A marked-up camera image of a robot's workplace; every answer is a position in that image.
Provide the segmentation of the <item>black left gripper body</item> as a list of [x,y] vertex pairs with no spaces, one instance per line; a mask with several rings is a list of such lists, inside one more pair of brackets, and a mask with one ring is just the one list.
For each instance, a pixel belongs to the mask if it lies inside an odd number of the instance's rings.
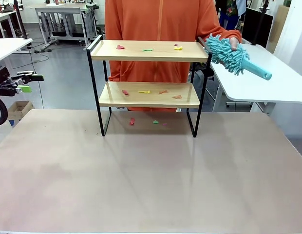
[[11,80],[6,66],[0,66],[0,96],[14,96],[15,83]]

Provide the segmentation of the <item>teal chenille duster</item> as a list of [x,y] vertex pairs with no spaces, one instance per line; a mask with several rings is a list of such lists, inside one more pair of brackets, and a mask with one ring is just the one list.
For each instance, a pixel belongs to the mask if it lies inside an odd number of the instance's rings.
[[211,61],[217,64],[222,63],[230,73],[238,76],[247,70],[265,80],[272,78],[269,71],[250,60],[247,50],[240,43],[237,43],[236,50],[232,50],[229,39],[220,39],[220,35],[215,37],[210,35],[206,39],[206,44],[212,51]]

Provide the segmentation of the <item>person's left forearm orange sleeve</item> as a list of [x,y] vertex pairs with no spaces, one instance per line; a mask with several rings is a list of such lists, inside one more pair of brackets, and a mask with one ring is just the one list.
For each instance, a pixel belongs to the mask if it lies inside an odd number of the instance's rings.
[[220,36],[220,39],[236,39],[239,43],[242,42],[242,36],[238,30],[226,30],[219,25],[208,25],[197,32],[197,36],[202,39],[206,39],[210,35]]

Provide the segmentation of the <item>wood and black metal shelf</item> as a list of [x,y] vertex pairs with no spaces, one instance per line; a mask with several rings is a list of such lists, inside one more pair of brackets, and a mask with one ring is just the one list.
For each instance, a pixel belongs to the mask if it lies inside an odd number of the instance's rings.
[[[182,50],[174,50],[174,45],[182,46]],[[125,49],[117,50],[117,45]],[[107,72],[107,61],[147,61],[147,62],[190,62],[194,69],[196,65],[204,63],[210,67],[212,51],[207,44],[198,38],[197,42],[173,42],[173,41],[135,41],[135,40],[103,40],[98,36],[86,49],[87,59],[93,85],[96,110],[99,119],[101,135],[105,136],[111,112],[104,121],[100,109],[107,107],[144,107],[144,108],[181,108],[186,109],[190,129],[193,137],[197,136],[200,115],[203,107],[204,91],[197,96],[193,83],[167,83],[167,82],[109,82],[105,74],[105,86],[99,95],[97,91],[93,61],[103,63],[104,72]],[[150,90],[150,94],[138,91]],[[173,96],[181,95],[182,99],[173,99]],[[189,109],[197,109],[197,119],[192,122]]]

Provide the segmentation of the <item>brown cardboard box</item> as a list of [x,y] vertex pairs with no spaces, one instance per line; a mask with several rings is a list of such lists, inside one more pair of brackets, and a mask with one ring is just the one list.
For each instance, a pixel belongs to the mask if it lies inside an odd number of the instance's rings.
[[31,101],[16,101],[8,108],[8,120],[21,120],[32,109]]

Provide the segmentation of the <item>white desk with white legs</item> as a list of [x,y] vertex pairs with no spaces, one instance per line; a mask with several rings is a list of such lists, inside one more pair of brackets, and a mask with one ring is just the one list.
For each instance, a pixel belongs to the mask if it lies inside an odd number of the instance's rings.
[[8,69],[10,75],[15,76],[17,73],[14,71],[9,56],[21,49],[24,46],[30,44],[32,39],[22,38],[1,38],[0,39],[0,61],[5,62],[5,66]]

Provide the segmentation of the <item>black stand pole by desks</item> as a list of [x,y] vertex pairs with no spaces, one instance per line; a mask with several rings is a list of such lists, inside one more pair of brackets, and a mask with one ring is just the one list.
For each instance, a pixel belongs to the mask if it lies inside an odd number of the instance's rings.
[[19,22],[19,27],[20,27],[21,32],[22,32],[22,36],[23,36],[24,39],[28,39],[25,28],[24,28],[24,25],[23,25],[23,21],[22,21],[22,18],[21,18],[18,0],[14,0],[14,6],[16,8],[15,11],[16,11],[18,22]]

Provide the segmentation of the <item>white desk with dark underside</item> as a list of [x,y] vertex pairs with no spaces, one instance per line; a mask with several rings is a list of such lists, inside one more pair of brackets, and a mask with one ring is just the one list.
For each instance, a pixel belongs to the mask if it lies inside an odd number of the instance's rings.
[[0,38],[22,37],[21,25],[16,11],[0,12]]

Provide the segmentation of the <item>person in orange hoodie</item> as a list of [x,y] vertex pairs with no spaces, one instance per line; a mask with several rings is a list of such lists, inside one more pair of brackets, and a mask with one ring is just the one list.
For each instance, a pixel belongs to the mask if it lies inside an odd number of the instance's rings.
[[[214,0],[106,0],[106,38],[111,40],[194,41],[225,34]],[[110,81],[187,81],[189,63],[110,61]]]

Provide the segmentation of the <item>person in floral shirt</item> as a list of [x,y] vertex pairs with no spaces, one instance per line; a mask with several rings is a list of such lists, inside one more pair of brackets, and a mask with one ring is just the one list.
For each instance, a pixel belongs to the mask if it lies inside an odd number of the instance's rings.
[[238,20],[241,15],[246,12],[246,0],[215,0],[216,12],[220,11],[219,18],[219,32],[216,35],[227,31],[234,30],[237,35],[229,37],[235,37],[239,43],[242,42],[241,34],[235,30]]

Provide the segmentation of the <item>black monitor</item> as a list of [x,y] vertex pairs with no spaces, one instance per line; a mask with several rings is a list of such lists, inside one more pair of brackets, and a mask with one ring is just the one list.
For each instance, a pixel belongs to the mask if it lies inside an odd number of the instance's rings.
[[[244,26],[242,30],[242,38],[253,42],[255,38],[255,34],[258,29],[259,21],[261,18],[261,12],[247,8],[245,12]],[[261,24],[259,33],[257,35],[256,44],[261,45],[266,48],[270,30],[272,27],[273,16],[269,14],[265,14],[263,18],[263,22]]]

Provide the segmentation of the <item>black stand pole by monitor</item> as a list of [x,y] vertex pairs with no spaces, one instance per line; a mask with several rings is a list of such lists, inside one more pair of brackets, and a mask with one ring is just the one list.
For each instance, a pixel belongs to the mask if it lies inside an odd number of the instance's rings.
[[262,9],[262,12],[261,12],[261,16],[260,16],[260,19],[259,19],[258,27],[257,27],[256,33],[255,33],[252,45],[256,45],[257,44],[257,37],[259,35],[260,29],[261,29],[261,25],[262,25],[263,20],[264,20],[264,15],[265,15],[267,7],[268,7],[268,2],[269,2],[269,0],[264,0],[263,9]]

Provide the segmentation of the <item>white rounded table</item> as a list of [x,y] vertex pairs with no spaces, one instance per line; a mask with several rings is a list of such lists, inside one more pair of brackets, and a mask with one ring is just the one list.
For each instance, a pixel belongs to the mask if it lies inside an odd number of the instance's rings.
[[266,113],[272,112],[276,103],[302,104],[302,76],[260,45],[244,44],[253,63],[272,73],[265,80],[247,70],[238,76],[228,72],[222,64],[212,63],[219,87],[213,112],[221,110],[221,96],[236,102],[266,103]]

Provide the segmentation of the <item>brown cardboard panel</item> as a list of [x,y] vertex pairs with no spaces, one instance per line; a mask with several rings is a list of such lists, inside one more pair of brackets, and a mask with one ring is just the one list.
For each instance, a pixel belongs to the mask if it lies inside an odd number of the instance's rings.
[[281,36],[281,32],[283,30],[288,15],[288,11],[289,11],[288,6],[284,6],[280,4],[277,8],[276,13],[274,14],[272,27],[268,38],[268,43],[266,46],[267,51],[269,51],[272,54],[274,53],[279,38]]

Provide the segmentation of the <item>grey frame workbench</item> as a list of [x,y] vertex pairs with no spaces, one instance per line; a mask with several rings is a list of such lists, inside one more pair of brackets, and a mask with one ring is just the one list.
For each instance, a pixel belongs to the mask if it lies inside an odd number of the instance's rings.
[[43,49],[60,40],[74,40],[88,47],[97,37],[94,6],[92,3],[72,2],[31,6],[44,40]]

